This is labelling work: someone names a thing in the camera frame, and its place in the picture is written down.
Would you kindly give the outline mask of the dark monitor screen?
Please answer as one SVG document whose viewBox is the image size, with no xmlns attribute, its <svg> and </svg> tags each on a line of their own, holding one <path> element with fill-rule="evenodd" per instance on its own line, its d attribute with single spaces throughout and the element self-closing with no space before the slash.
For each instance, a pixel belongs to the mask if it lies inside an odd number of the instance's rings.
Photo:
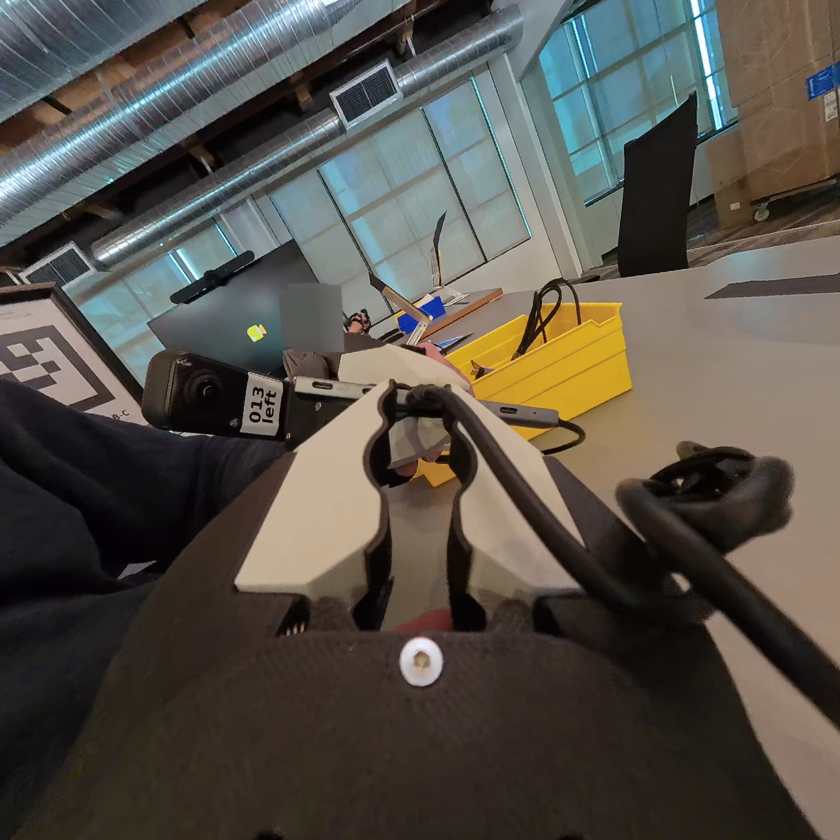
<svg viewBox="0 0 840 840">
<path fill-rule="evenodd" d="M 284 322 L 291 322 L 288 289 L 317 286 L 318 279 L 294 241 L 274 248 L 226 285 L 192 303 L 173 305 L 150 321 L 168 350 L 189 350 L 209 359 L 269 374 L 291 349 Z"/>
</svg>

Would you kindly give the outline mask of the framed marker board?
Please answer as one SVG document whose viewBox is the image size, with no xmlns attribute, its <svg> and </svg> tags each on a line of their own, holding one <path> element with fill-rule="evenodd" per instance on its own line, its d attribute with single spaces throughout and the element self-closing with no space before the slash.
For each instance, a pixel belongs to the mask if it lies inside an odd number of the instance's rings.
<svg viewBox="0 0 840 840">
<path fill-rule="evenodd" d="M 55 283 L 1 289 L 1 378 L 145 426 L 142 386 Z"/>
</svg>

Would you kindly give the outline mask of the cardboard box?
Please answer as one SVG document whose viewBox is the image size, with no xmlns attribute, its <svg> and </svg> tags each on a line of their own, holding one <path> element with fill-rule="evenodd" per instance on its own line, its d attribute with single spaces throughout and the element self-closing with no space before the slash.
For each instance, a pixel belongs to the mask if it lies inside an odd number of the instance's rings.
<svg viewBox="0 0 840 840">
<path fill-rule="evenodd" d="M 838 187 L 838 1 L 720 1 L 733 127 L 703 144 L 719 225 Z"/>
</svg>

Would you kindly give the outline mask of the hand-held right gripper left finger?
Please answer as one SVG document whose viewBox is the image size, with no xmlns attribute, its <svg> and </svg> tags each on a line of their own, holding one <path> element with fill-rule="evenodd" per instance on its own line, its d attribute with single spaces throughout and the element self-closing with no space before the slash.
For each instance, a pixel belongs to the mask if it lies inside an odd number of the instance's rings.
<svg viewBox="0 0 840 840">
<path fill-rule="evenodd" d="M 354 621 L 382 621 L 392 589 L 383 491 L 396 384 L 373 386 L 289 456 L 236 577 L 239 592 L 340 601 Z"/>
</svg>

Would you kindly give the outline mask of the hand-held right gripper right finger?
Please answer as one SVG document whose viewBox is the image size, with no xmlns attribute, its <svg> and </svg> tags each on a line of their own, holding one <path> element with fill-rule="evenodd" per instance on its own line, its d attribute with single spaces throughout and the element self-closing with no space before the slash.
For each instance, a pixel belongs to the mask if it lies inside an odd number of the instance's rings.
<svg viewBox="0 0 840 840">
<path fill-rule="evenodd" d="M 447 541 L 447 585 L 454 612 L 495 612 L 544 595 L 581 593 L 509 498 L 473 437 L 455 423 L 455 494 Z"/>
</svg>

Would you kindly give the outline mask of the black video bar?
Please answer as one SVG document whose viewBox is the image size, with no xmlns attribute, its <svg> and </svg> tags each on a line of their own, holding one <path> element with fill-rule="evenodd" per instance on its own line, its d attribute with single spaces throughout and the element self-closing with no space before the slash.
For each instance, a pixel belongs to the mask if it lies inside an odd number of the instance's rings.
<svg viewBox="0 0 840 840">
<path fill-rule="evenodd" d="M 209 269 L 198 280 L 174 292 L 170 296 L 171 303 L 176 306 L 186 305 L 203 297 L 210 291 L 226 285 L 237 273 L 250 266 L 255 258 L 255 253 L 252 250 L 247 250 L 222 266 Z"/>
</svg>

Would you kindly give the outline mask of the thin grey stand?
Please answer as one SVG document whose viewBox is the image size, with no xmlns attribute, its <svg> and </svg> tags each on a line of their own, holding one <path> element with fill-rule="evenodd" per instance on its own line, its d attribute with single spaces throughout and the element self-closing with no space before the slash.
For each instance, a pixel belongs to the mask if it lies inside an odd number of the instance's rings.
<svg viewBox="0 0 840 840">
<path fill-rule="evenodd" d="M 444 282 L 442 257 L 440 254 L 440 239 L 445 225 L 446 211 L 444 211 L 436 222 L 434 229 L 432 246 L 430 250 L 430 266 L 432 276 L 432 291 L 439 292 L 440 296 L 445 301 L 454 300 L 454 292 L 447 289 Z"/>
</svg>

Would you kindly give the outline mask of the white air vent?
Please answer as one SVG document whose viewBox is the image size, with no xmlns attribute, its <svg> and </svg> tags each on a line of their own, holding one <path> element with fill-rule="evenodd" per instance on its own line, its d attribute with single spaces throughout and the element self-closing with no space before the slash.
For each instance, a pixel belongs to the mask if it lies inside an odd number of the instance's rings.
<svg viewBox="0 0 840 840">
<path fill-rule="evenodd" d="M 333 89 L 329 95 L 347 131 L 404 99 L 389 59 L 380 61 L 356 78 Z"/>
</svg>

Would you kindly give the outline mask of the silver air duct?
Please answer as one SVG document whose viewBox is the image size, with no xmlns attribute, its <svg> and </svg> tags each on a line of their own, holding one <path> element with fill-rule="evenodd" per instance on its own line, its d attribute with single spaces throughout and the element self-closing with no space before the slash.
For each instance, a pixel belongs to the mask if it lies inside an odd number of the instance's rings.
<svg viewBox="0 0 840 840">
<path fill-rule="evenodd" d="M 111 270 L 148 249 L 162 248 L 211 217 L 278 182 L 298 167 L 316 161 L 328 148 L 353 138 L 429 97 L 468 70 L 517 46 L 522 11 L 502 7 L 441 43 L 390 68 L 395 96 L 346 124 L 332 102 L 327 108 L 238 157 L 171 200 L 139 215 L 91 246 L 93 262 Z"/>
<path fill-rule="evenodd" d="M 150 60 L 2 157 L 2 224 L 270 62 L 294 76 L 334 48 L 333 30 L 357 5 L 249 2 Z"/>
</svg>

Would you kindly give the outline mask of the person's left forearm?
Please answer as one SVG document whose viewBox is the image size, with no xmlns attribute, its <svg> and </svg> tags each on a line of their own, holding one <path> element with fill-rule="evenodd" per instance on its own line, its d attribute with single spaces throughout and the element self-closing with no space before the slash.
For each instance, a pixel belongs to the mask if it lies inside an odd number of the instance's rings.
<svg viewBox="0 0 840 840">
<path fill-rule="evenodd" d="M 2 381 L 2 838 L 63 764 L 154 584 L 285 452 L 81 413 Z"/>
</svg>

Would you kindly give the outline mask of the light wooden desk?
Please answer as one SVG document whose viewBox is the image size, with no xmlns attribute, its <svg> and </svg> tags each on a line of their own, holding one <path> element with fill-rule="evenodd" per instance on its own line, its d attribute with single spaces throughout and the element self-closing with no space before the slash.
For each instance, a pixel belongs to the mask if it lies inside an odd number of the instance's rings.
<svg viewBox="0 0 840 840">
<path fill-rule="evenodd" d="M 384 343 L 415 345 L 430 340 L 435 333 L 448 328 L 456 321 L 486 306 L 503 295 L 500 287 L 478 290 L 466 294 L 465 299 L 444 303 L 439 296 L 431 297 L 423 306 L 415 309 L 427 316 L 429 323 L 417 323 L 414 316 L 399 311 L 395 316 L 396 328 L 378 338 Z"/>
</svg>

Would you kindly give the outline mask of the silver flat adapter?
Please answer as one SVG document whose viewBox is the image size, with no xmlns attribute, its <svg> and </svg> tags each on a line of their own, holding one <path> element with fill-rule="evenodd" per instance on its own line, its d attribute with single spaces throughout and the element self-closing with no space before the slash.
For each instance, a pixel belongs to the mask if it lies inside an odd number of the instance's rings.
<svg viewBox="0 0 840 840">
<path fill-rule="evenodd" d="M 585 430 L 571 421 L 563 420 L 554 409 L 531 406 L 513 405 L 502 402 L 479 401 L 483 407 L 490 410 L 495 417 L 509 426 L 547 430 L 560 428 L 574 435 L 574 440 L 552 448 L 541 449 L 542 455 L 557 455 L 583 444 L 586 439 Z"/>
</svg>

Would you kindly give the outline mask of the yellow plastic bin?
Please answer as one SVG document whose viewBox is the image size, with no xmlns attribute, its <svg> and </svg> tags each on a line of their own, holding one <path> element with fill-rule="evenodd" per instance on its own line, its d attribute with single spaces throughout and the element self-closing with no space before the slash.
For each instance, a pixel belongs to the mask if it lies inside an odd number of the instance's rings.
<svg viewBox="0 0 840 840">
<path fill-rule="evenodd" d="M 523 314 L 448 354 L 470 378 L 476 398 L 556 410 L 566 421 L 632 390 L 619 302 L 583 302 L 581 318 L 573 303 L 560 305 L 548 324 L 517 360 L 528 320 Z"/>
</svg>

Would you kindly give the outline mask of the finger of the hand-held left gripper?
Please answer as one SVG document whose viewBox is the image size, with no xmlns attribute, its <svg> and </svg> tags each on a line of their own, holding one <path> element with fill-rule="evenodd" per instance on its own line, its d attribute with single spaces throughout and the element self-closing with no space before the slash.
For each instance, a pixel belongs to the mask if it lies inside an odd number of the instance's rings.
<svg viewBox="0 0 840 840">
<path fill-rule="evenodd" d="M 387 381 L 418 386 L 451 386 L 468 391 L 468 378 L 433 344 L 404 348 L 381 344 L 368 350 L 342 354 L 339 381 L 358 385 L 378 385 Z"/>
</svg>

